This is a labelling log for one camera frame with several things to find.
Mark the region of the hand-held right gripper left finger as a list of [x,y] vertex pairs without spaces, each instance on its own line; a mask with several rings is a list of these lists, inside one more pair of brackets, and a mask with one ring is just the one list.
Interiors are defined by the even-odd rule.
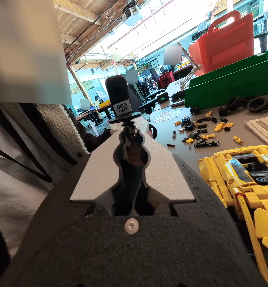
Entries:
[[77,182],[70,202],[92,203],[112,207],[115,200],[112,188],[120,181],[120,168],[114,160],[114,152],[122,144],[122,132],[116,132],[96,148]]

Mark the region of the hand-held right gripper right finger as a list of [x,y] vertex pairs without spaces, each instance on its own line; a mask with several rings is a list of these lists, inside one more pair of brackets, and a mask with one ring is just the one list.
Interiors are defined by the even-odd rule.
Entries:
[[140,131],[142,148],[148,155],[143,171],[143,183],[148,190],[147,201],[151,205],[193,202],[195,200],[185,177],[172,153]]

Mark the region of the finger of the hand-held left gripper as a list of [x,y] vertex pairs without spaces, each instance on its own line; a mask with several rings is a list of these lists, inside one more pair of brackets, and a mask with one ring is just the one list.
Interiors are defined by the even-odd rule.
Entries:
[[134,127],[138,128],[143,134],[148,134],[149,132],[149,122],[143,116],[139,116],[133,119]]
[[125,124],[123,122],[110,124],[110,134],[111,136],[119,136],[125,131]]

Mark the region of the yellow toy brick car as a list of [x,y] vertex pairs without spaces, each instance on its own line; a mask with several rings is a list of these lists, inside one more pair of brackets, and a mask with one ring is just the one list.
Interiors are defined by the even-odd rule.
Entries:
[[225,208],[245,223],[254,260],[268,284],[268,145],[217,152],[199,159],[198,166]]

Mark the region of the grey desk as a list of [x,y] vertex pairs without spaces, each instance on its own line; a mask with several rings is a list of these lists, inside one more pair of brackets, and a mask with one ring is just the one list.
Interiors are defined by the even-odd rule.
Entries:
[[191,167],[199,176],[200,170],[198,166],[198,160],[204,157],[213,156],[214,153],[227,150],[237,149],[241,147],[254,146],[254,145],[266,145],[266,143],[254,134],[246,125],[245,122],[254,119],[260,119],[268,117],[268,111],[262,113],[251,113],[246,108],[240,108],[236,111],[229,113],[225,118],[229,123],[233,123],[234,126],[231,131],[217,132],[216,138],[213,141],[219,141],[220,146],[205,147],[205,148],[194,148],[189,149],[188,143],[182,142],[191,132],[179,132],[181,126],[175,126],[174,123],[181,120],[185,116],[190,117],[192,121],[203,118],[209,111],[212,111],[218,123],[220,117],[218,114],[219,107],[215,106],[210,109],[201,110],[198,115],[191,115],[190,108],[181,107],[179,117],[170,118],[154,123],[154,119],[160,114],[165,112],[171,112],[173,109],[168,106],[160,110],[153,111],[150,115],[151,124],[157,129],[157,138],[162,146],[168,149],[173,155],[179,156],[184,160],[189,167]]

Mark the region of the person's left hand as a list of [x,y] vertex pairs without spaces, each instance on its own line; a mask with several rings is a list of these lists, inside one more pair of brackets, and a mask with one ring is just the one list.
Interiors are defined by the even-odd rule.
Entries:
[[132,166],[145,166],[146,164],[142,160],[142,146],[139,143],[132,143],[131,146],[123,147],[124,156],[123,160],[131,164]]

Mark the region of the printed leaflet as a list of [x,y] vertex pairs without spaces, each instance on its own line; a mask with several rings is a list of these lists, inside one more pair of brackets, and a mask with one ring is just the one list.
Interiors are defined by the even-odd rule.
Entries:
[[157,123],[165,120],[175,119],[180,116],[182,108],[173,109],[167,112],[159,113],[155,117],[151,116],[151,122]]

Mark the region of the scattered toy brick pieces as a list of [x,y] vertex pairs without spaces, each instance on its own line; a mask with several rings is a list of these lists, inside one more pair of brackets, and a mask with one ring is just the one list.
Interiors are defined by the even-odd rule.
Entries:
[[174,119],[173,125],[176,128],[173,139],[182,134],[184,138],[181,142],[187,144],[189,149],[220,146],[225,135],[229,135],[230,140],[238,146],[244,144],[243,139],[234,133],[236,123],[229,119],[229,115],[221,117],[213,110],[195,116],[181,115],[180,118]]

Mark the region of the person's fleece-lined jacket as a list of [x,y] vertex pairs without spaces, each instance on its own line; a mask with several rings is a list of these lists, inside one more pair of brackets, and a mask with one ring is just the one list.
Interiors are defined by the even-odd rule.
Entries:
[[88,133],[66,105],[0,102],[0,277],[45,197],[110,136]]

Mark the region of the green plastic bin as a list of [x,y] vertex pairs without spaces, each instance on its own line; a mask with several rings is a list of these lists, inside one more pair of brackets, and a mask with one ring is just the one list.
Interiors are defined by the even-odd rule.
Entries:
[[200,110],[226,104],[233,97],[268,94],[268,50],[190,80],[186,108]]

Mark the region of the open instruction booklet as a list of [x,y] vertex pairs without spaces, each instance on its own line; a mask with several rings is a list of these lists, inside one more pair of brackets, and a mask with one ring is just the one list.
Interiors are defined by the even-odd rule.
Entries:
[[268,117],[245,121],[245,125],[268,145]]

